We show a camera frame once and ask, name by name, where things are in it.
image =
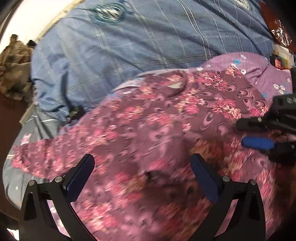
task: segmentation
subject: bed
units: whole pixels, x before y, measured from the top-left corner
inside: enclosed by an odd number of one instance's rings
[[[118,14],[112,15],[110,9]],[[93,109],[127,80],[133,79],[122,88],[139,86],[144,72],[199,67],[221,54],[250,52],[267,62],[260,70],[245,69],[255,84],[273,52],[256,0],[180,0],[169,8],[166,1],[86,0],[44,32],[31,69],[38,105],[26,113],[13,147],[66,132],[73,108]],[[273,84],[282,83],[265,82],[262,89]],[[292,91],[289,82],[285,84]],[[261,93],[271,100],[279,90],[273,91]],[[7,199],[20,209],[28,181],[47,180],[13,168],[13,147],[2,178]]]

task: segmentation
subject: floral garment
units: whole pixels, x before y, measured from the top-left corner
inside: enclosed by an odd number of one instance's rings
[[[66,134],[16,147],[12,164],[53,179],[90,153],[95,169],[72,206],[98,240],[185,241],[212,207],[189,166],[190,153],[200,153],[221,175],[257,180],[269,236],[289,208],[291,170],[243,148],[247,133],[234,127],[239,118],[267,110],[260,92],[233,66],[149,75],[140,88],[87,113]],[[266,135],[287,140],[277,132]]]

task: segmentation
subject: brown floor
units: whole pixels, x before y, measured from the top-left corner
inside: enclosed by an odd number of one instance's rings
[[[20,211],[12,206],[5,197],[2,181],[2,169],[6,156],[17,137],[21,125],[19,120],[25,113],[27,103],[24,101],[7,101],[0,94],[0,212],[19,220]]]

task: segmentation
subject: metal bolt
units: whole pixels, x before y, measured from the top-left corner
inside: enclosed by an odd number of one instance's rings
[[[35,180],[31,180],[31,181],[29,181],[29,186],[33,186],[34,184],[35,184]]]
[[[250,180],[250,183],[251,183],[252,185],[256,185],[256,184],[257,184],[256,180],[254,180],[254,179],[251,179],[251,180]]]
[[[54,181],[55,181],[56,183],[59,183],[59,182],[61,182],[62,180],[63,180],[62,177],[56,177],[56,178],[54,179]]]
[[[224,182],[229,182],[229,181],[230,181],[230,177],[229,177],[229,176],[223,176],[223,177],[222,177],[222,180],[223,180]]]

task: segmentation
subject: maroon floral fabric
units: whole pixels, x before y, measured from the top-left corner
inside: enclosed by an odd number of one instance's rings
[[[95,169],[73,208],[98,240],[187,240],[212,207],[189,166],[190,153],[200,153],[222,175],[257,180],[269,236],[289,208],[292,174],[243,148],[247,133],[234,127],[239,118],[267,110],[260,92],[233,66],[149,75],[140,88],[87,113],[66,134],[16,147],[12,164],[53,179],[90,153]]]

